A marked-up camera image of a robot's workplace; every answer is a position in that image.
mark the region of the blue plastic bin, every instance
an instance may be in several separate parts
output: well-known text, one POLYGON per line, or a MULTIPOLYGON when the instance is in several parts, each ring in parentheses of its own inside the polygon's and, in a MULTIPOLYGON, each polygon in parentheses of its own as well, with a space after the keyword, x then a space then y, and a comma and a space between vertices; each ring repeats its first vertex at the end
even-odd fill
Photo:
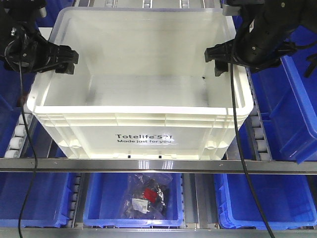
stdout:
MULTIPOLYGON (((300 27, 291 39, 305 45, 317 34, 300 27)), ((271 121, 275 134, 267 133, 275 160, 317 161, 317 70, 303 76, 310 64, 306 57, 315 53, 317 47, 298 51, 283 57, 282 66, 252 75, 262 117, 271 121)))
POLYGON ((124 228, 180 226, 183 222, 181 174, 172 174, 172 176, 173 180, 169 184, 166 220, 143 220, 118 218, 119 208, 128 185, 128 174, 91 174, 84 211, 84 224, 124 228))
MULTIPOLYGON (((270 226, 275 230, 315 226, 317 212, 302 175, 251 175, 270 226)), ((224 228, 265 230, 245 175, 215 175, 219 223, 224 228)))
MULTIPOLYGON (((32 173, 0 173, 0 227, 17 227, 32 173)), ((23 212, 23 227, 66 225, 74 174, 37 173, 23 212)))

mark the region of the bagged parts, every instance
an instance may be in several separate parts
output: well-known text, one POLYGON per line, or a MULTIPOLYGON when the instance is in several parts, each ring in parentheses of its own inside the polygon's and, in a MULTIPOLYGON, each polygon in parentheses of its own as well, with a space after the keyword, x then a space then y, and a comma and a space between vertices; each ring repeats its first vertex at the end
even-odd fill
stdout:
POLYGON ((164 220, 169 194, 167 185, 171 181, 170 174, 129 174, 128 188, 120 208, 120 218, 164 220))

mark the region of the warehouse shelving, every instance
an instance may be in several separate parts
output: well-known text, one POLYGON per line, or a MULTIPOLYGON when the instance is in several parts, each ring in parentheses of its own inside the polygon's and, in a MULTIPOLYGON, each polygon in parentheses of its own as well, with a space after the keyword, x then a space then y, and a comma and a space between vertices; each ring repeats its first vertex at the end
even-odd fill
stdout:
MULTIPOLYGON (((135 4, 132 0, 77 0, 75 6, 106 6, 122 7, 135 4)), ((220 7, 220 2, 215 0, 139 0, 140 6, 136 7, 220 7)), ((37 121, 32 121, 35 128, 37 121)), ((185 161, 185 160, 102 160, 102 159, 66 159, 54 158, 57 147, 50 136, 41 129, 36 149, 40 156, 38 170, 41 172, 76 172, 77 182, 74 190, 74 206, 69 224, 60 229, 53 228, 24 228, 25 238, 156 238, 162 235, 174 238, 267 238, 267 231, 239 229, 220 229, 217 223, 215 194, 212 174, 235 173, 242 174, 243 168, 237 153, 236 143, 232 143, 226 153, 226 160, 220 161, 185 161), (184 223, 177 228, 149 228, 149 229, 118 229, 87 227, 83 224, 83 209, 89 173, 92 172, 178 172, 183 173, 183 200, 184 223)), ((303 174, 317 175, 317 162, 286 161, 261 161, 256 153, 254 141, 251 143, 255 160, 247 160, 247 168, 251 174, 303 174)), ((2 172, 30 172, 34 167, 32 158, 1 158, 0 171, 2 172)), ((317 228, 302 227, 296 230, 274 231, 277 238, 315 238, 317 228)), ((0 237, 15 238, 17 229, 0 228, 0 237)))

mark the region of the black cable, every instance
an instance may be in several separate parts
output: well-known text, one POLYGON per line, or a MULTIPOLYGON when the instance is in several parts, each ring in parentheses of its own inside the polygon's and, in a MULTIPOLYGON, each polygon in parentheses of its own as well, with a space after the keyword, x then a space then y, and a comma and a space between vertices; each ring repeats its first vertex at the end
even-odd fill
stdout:
POLYGON ((303 46, 296 46, 295 45, 294 49, 296 49, 296 50, 304 50, 304 49, 308 49, 310 47, 313 47, 314 45, 317 45, 317 41, 314 41, 314 42, 312 42, 312 43, 310 43, 308 45, 303 45, 303 46))
POLYGON ((21 90, 21 99, 20 99, 21 114, 22 114, 23 123, 24 123, 25 130, 26 130, 26 135, 27 135, 27 138, 28 138, 28 140, 29 140, 29 143, 30 143, 31 149, 32 149, 32 151, 33 151, 33 154, 34 154, 34 169, 33 169, 33 173, 32 173, 32 178, 31 178, 31 181, 30 181, 28 190, 27 190, 27 192, 26 192, 26 195, 25 195, 25 197, 24 197, 24 201, 23 201, 23 205, 22 205, 22 208, 21 208, 21 211, 20 211, 19 221, 18 221, 19 236, 20 236, 20 238, 23 238, 22 231, 21 231, 21 220, 22 220, 22 215, 23 215, 23 211, 24 211, 26 202, 27 202, 27 200, 28 200, 28 197, 29 197, 29 195, 30 195, 30 191, 31 191, 31 189, 32 189, 32 186, 33 186, 33 183, 34 183, 34 180, 35 180, 36 171, 37 171, 37 168, 38 168, 38 157, 36 156, 35 149, 34 149, 34 146, 33 146, 32 140, 31 140, 31 135, 30 135, 30 131, 29 131, 28 125, 27 125, 27 123, 26 123, 25 113, 24 113, 24 108, 23 108, 23 106, 24 106, 24 100, 23 100, 23 79, 22 79, 22 66, 21 66, 21 62, 19 62, 19 69, 20 69, 20 90, 21 90))
POLYGON ((234 58, 233 58, 233 54, 236 48, 236 38, 233 40, 233 45, 232 45, 232 51, 231 51, 231 62, 230 62, 230 85, 231 85, 231 97, 232 97, 232 107, 233 107, 233 120, 234 120, 234 130, 236 132, 236 139, 237 139, 237 145, 238 145, 238 150, 239 150, 239 154, 240 154, 240 159, 241 159, 241 163, 242 163, 242 167, 243 167, 243 171, 244 174, 247 178, 252 196, 254 198, 254 201, 256 202, 256 205, 258 207, 259 213, 262 217, 262 220, 266 226, 266 229, 269 233, 269 235, 271 236, 271 238, 275 238, 273 231, 267 221, 267 218, 265 216, 265 213, 262 209, 262 206, 260 204, 259 198, 254 190, 249 172, 247 170, 247 165, 242 153, 242 144, 241 144, 241 138, 240 138, 240 134, 239 134, 239 129, 238 129, 238 120, 237 120, 237 108, 236 108, 236 100, 235 100, 235 91, 234 91, 234 80, 233 80, 233 62, 234 62, 234 58))

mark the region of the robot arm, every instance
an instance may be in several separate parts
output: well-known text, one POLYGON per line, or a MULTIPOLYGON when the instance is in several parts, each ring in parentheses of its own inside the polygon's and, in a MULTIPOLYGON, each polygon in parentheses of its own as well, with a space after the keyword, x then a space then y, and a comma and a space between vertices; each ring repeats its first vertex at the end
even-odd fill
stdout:
POLYGON ((45 0, 0 1, 0 60, 8 70, 74 73, 78 54, 69 46, 57 46, 42 37, 35 19, 45 16, 45 0))
POLYGON ((243 5, 241 0, 229 4, 242 7, 242 27, 235 40, 207 48, 206 62, 216 61, 216 75, 227 71, 224 63, 250 67, 257 72, 280 64, 280 57, 297 51, 294 43, 284 40, 297 29, 304 27, 317 33, 317 1, 315 0, 265 0, 264 4, 243 5))

